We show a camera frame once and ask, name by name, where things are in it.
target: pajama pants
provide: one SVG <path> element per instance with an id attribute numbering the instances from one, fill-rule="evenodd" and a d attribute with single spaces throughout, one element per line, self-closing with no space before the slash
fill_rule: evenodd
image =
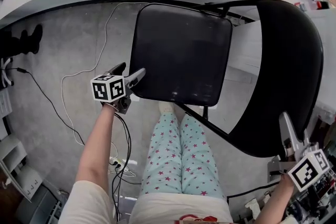
<path id="1" fill-rule="evenodd" d="M 180 129 L 178 126 L 174 113 L 163 113 L 156 124 L 141 195 L 183 193 L 224 198 L 200 122 L 186 115 Z"/>

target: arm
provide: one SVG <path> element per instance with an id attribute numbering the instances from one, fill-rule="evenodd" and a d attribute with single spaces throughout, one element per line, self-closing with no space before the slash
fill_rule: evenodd
<path id="1" fill-rule="evenodd" d="M 294 184 L 289 176 L 282 175 L 279 185 L 261 210 L 255 224 L 279 224 L 293 191 Z"/>
<path id="2" fill-rule="evenodd" d="M 87 180 L 108 193 L 108 166 L 114 108 L 104 105 L 80 158 L 76 181 Z"/>

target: chair seat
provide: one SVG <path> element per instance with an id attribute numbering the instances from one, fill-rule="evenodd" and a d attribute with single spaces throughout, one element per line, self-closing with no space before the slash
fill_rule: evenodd
<path id="1" fill-rule="evenodd" d="M 153 100 L 213 106 L 222 89 L 230 49 L 228 19 L 161 4 L 137 17 L 130 73 L 146 69 L 135 95 Z"/>

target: hand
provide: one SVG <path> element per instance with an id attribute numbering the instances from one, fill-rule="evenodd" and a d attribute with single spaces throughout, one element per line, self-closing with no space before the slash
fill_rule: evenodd
<path id="1" fill-rule="evenodd" d="M 281 180 L 279 185 L 284 186 L 285 188 L 288 188 L 290 190 L 294 190 L 294 182 L 292 181 L 292 179 L 289 177 L 288 174 L 282 174 L 281 175 Z"/>

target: sleeve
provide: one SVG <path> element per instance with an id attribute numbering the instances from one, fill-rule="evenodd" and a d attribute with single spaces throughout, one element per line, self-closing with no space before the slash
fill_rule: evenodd
<path id="1" fill-rule="evenodd" d="M 107 193 L 90 181 L 77 181 L 64 206 L 59 224 L 115 224 Z"/>

